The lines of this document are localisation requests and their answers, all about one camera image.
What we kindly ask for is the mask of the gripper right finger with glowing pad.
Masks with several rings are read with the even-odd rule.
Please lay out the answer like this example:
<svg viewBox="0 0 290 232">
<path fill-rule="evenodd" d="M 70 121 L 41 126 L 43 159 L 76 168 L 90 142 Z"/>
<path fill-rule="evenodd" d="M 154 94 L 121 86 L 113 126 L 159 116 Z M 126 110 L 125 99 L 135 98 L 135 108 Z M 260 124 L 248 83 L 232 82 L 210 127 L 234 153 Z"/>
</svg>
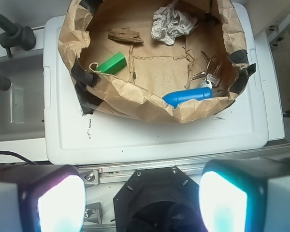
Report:
<svg viewBox="0 0 290 232">
<path fill-rule="evenodd" d="M 212 159 L 199 182 L 210 232 L 290 232 L 290 158 Z"/>
</svg>

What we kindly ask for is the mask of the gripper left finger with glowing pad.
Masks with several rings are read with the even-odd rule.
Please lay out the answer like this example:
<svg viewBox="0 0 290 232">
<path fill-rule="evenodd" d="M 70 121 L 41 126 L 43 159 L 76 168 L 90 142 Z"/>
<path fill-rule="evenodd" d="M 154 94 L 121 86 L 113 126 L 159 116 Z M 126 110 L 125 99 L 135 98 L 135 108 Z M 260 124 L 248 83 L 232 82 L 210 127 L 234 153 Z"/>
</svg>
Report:
<svg viewBox="0 0 290 232">
<path fill-rule="evenodd" d="M 79 232 L 85 206 L 71 165 L 0 166 L 0 232 Z"/>
</svg>

